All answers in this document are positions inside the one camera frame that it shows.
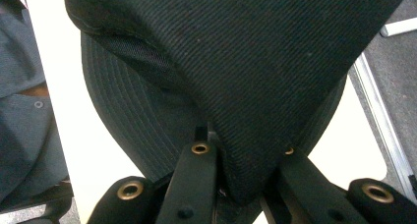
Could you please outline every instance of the gray carpet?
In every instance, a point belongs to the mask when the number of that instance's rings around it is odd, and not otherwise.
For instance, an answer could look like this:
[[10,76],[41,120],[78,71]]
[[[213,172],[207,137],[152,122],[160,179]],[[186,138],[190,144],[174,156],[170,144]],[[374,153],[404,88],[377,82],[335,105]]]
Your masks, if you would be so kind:
[[[417,0],[404,0],[388,24],[417,18]],[[377,35],[365,51],[387,111],[414,172],[417,172],[417,30]]]
[[[27,208],[15,212],[0,214],[1,224],[15,224],[27,221],[34,217],[39,217],[43,214],[45,205]],[[80,217],[78,215],[77,206],[73,199],[71,209],[60,220],[61,224],[80,224]]]
[[383,179],[383,182],[386,183],[386,184],[389,184],[390,186],[395,188],[397,191],[402,192],[402,186],[401,186],[401,184],[399,182],[399,179],[396,175],[395,168],[394,168],[391,160],[389,159],[388,153],[387,153],[386,148],[384,146],[383,139],[381,138],[381,135],[378,131],[377,124],[373,119],[371,108],[368,104],[365,93],[362,89],[362,86],[360,85],[360,81],[358,79],[358,76],[357,76],[354,68],[352,68],[349,71],[349,77],[350,77],[350,80],[353,83],[356,94],[359,97],[359,101],[361,102],[362,108],[364,109],[365,115],[368,119],[368,123],[371,126],[372,132],[374,133],[375,140],[377,141],[378,147],[380,148],[380,151],[383,155],[384,161],[386,162],[387,175]]

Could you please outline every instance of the black fabric upholstery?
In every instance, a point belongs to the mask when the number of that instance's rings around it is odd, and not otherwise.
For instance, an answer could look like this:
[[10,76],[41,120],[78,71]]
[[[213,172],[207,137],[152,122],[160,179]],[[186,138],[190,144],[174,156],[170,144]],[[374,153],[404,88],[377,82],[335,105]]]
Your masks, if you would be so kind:
[[[110,60],[100,50],[89,54],[89,66],[115,61],[133,68],[141,75],[135,78],[147,83],[142,88],[149,98],[158,98],[153,90],[163,91],[197,105],[199,113],[188,125],[213,122],[223,144],[228,192],[249,203],[287,147],[302,141],[309,120],[400,1],[66,0],[66,5],[73,22],[94,39],[89,41],[119,58]],[[134,85],[131,91],[138,94]],[[102,112],[104,104],[98,106]],[[136,114],[121,116],[118,124],[147,118]],[[110,121],[107,127],[115,128]],[[146,128],[142,139],[150,137]],[[156,178],[172,165],[160,161],[175,161],[174,148],[182,146],[174,142],[179,136],[159,135],[166,130],[154,131],[164,140],[139,148],[123,143],[124,136],[116,138],[141,169],[148,167],[143,172]]]
[[[183,145],[194,140],[196,126],[205,126],[196,105],[186,94],[161,90],[144,81],[124,61],[83,33],[82,46],[89,94],[113,137],[152,181],[173,171]],[[298,146],[306,152],[313,149],[328,125],[344,84],[343,79],[302,133],[303,141]],[[219,194],[216,223],[249,224],[260,212],[257,199],[240,206]]]

